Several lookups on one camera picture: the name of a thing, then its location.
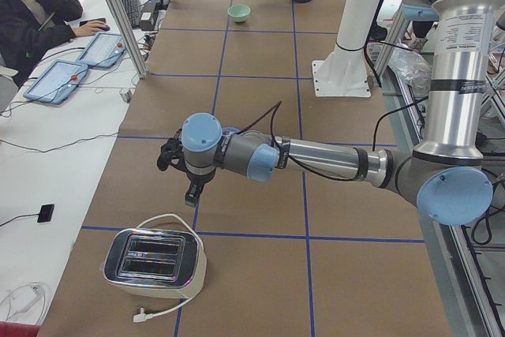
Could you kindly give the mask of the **green bowl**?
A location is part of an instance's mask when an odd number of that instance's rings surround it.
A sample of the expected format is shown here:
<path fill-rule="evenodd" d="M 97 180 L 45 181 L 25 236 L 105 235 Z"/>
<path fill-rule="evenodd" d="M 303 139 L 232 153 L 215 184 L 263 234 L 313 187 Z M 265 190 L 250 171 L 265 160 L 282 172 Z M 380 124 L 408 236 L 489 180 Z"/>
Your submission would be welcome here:
<path fill-rule="evenodd" d="M 248 20 L 251 9 L 245 4 L 234 4 L 227 9 L 227 14 L 234 23 L 243 23 Z"/>

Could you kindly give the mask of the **blue bowl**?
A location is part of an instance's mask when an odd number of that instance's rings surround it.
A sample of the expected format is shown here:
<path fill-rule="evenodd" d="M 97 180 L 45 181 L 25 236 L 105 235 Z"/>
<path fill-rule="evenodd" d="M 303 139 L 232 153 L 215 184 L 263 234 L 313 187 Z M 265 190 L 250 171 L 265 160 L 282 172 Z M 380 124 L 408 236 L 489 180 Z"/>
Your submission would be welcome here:
<path fill-rule="evenodd" d="M 234 127 L 225 127 L 223 130 L 231 134 L 240 133 L 240 130 Z"/>

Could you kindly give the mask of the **white chrome toaster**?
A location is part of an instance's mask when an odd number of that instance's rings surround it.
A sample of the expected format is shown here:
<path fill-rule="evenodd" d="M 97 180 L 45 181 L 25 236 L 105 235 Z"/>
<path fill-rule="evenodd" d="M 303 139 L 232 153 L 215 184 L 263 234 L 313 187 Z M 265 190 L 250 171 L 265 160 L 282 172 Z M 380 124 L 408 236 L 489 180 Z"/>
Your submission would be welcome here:
<path fill-rule="evenodd" d="M 189 299 L 202 290 L 206 267 L 204 244 L 195 234 L 129 228 L 114 237 L 103 276 L 130 294 Z"/>

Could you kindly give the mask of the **black keyboard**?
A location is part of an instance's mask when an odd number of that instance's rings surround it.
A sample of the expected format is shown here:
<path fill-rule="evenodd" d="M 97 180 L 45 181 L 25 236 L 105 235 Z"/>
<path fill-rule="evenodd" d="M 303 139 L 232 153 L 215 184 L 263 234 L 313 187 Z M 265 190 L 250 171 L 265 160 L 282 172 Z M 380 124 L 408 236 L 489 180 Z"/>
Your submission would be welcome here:
<path fill-rule="evenodd" d="M 140 20 L 139 0 L 121 0 L 121 2 L 131 27 L 138 28 Z"/>

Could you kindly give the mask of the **small black box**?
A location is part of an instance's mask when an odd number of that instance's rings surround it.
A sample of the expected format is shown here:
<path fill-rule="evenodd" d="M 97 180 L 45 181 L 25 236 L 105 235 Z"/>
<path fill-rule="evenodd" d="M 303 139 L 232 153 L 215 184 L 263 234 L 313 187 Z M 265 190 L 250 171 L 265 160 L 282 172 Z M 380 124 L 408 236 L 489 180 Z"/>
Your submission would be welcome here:
<path fill-rule="evenodd" d="M 54 212 L 54 204 L 44 204 L 41 206 L 37 218 L 37 223 L 49 223 Z"/>

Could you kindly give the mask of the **far blue teach pendant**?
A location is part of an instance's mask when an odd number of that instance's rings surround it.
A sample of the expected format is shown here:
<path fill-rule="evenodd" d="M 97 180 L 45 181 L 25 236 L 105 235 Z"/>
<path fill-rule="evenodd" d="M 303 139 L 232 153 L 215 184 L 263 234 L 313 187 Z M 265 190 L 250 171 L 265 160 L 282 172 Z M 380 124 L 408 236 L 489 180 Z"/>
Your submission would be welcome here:
<path fill-rule="evenodd" d="M 125 53 L 125 42 L 120 34 L 99 32 L 80 53 L 76 62 L 93 68 L 109 69 Z"/>

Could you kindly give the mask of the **blue teach pendant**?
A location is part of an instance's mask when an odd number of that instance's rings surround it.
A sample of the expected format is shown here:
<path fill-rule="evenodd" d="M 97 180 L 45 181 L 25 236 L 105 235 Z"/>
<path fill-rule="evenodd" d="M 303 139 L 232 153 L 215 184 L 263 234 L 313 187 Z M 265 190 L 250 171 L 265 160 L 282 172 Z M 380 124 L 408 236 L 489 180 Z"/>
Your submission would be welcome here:
<path fill-rule="evenodd" d="M 32 102 L 59 105 L 78 88 L 88 71 L 86 64 L 55 60 L 37 77 L 23 97 Z"/>
<path fill-rule="evenodd" d="M 125 53 L 125 42 L 120 34 L 99 32 L 80 53 L 76 62 L 93 68 L 109 69 Z"/>

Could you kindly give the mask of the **near blue teach pendant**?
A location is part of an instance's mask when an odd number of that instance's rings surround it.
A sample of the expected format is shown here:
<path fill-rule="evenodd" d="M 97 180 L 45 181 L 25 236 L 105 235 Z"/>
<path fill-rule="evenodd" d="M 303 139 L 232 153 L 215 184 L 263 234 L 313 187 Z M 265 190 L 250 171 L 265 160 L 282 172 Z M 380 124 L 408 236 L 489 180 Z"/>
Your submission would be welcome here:
<path fill-rule="evenodd" d="M 37 77 L 23 97 L 32 102 L 59 105 L 78 88 L 88 71 L 86 64 L 55 60 Z"/>

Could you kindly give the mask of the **crumpled plastic bag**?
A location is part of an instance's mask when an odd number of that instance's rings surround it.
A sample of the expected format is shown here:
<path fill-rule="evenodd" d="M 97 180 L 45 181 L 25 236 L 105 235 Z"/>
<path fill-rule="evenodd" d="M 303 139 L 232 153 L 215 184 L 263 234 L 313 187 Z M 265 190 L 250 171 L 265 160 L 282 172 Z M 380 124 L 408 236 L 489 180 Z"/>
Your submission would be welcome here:
<path fill-rule="evenodd" d="M 394 50 L 389 66 L 417 98 L 427 96 L 432 79 L 432 67 L 416 52 Z"/>

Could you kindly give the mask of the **seated person in black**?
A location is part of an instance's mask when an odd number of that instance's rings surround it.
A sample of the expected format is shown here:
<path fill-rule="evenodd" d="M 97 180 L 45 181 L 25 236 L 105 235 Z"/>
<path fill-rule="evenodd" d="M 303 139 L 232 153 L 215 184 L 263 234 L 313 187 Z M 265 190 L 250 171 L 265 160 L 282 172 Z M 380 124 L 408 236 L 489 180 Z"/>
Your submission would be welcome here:
<path fill-rule="evenodd" d="M 78 0 L 1 0 L 1 57 L 3 65 L 17 74 L 20 87 L 48 50 L 78 37 L 100 32 L 100 20 L 73 28 L 70 21 L 83 15 Z"/>

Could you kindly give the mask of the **aluminium frame post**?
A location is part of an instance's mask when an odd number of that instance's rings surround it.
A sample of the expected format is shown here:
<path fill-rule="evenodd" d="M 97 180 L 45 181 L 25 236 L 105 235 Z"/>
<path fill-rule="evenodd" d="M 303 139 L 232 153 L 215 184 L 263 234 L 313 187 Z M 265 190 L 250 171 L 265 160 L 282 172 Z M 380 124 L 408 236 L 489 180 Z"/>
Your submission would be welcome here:
<path fill-rule="evenodd" d="M 137 71 L 137 75 L 140 79 L 144 79 L 148 73 L 148 69 L 138 47 L 137 40 L 133 34 L 133 29 L 129 23 L 122 2 L 121 0 L 106 0 L 106 3 L 125 40 L 126 49 Z"/>

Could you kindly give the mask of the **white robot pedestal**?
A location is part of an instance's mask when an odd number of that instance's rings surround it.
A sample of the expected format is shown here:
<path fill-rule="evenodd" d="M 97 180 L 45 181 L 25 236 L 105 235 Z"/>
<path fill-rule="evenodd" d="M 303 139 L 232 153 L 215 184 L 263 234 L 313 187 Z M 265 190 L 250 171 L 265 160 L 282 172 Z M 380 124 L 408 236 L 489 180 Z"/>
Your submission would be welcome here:
<path fill-rule="evenodd" d="M 346 0 L 334 50 L 325 60 L 312 62 L 317 97 L 371 96 L 365 45 L 379 8 L 380 0 Z"/>

